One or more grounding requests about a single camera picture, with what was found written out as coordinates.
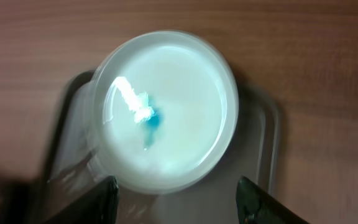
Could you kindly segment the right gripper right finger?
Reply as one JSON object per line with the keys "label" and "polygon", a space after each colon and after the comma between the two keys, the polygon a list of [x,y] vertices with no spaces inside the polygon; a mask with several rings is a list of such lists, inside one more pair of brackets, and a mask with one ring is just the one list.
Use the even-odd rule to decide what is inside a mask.
{"label": "right gripper right finger", "polygon": [[245,176],[237,183],[236,205],[239,224],[308,224]]}

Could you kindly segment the light blue plate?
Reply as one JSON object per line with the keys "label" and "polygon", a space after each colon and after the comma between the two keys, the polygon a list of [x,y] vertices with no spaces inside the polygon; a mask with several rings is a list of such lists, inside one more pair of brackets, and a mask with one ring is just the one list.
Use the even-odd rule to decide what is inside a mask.
{"label": "light blue plate", "polygon": [[163,30],[97,68],[86,108],[102,168],[144,194],[185,189],[216,166],[239,116],[234,75],[207,41]]}

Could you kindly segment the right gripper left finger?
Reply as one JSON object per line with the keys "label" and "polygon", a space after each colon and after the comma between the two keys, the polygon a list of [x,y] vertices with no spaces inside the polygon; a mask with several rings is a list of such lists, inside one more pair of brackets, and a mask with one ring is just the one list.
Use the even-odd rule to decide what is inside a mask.
{"label": "right gripper left finger", "polygon": [[114,176],[108,176],[46,224],[115,224],[119,187]]}

